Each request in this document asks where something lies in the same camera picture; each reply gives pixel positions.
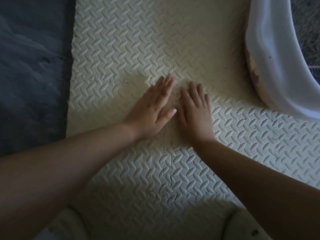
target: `forearm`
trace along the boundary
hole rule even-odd
[[[123,124],[1,158],[0,232],[41,229],[98,170],[131,145]]]
[[[194,148],[274,240],[318,237],[319,190],[215,140],[199,143]]]

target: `floor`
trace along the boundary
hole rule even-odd
[[[320,126],[269,110],[244,54],[250,0],[77,0],[67,136],[121,121],[156,79],[204,84],[217,139],[320,188]],[[175,121],[114,158],[74,199],[92,239],[219,239],[241,205]]]

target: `embossed pattern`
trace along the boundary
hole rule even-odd
[[[216,137],[320,187],[320,127],[270,111],[244,56],[250,0],[77,0],[67,135],[121,121],[168,72],[204,84]],[[241,203],[172,121],[108,163],[74,199],[92,239],[218,239]]]

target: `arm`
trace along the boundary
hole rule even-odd
[[[176,111],[161,115],[173,84],[161,77],[123,123],[1,158],[1,238],[33,237],[121,150],[158,133]]]
[[[320,191],[272,170],[215,140],[208,95],[182,88],[181,132],[264,230],[276,239],[318,239]]]

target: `dark gray blanket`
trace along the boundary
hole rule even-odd
[[[76,0],[0,0],[0,156],[65,138]]]

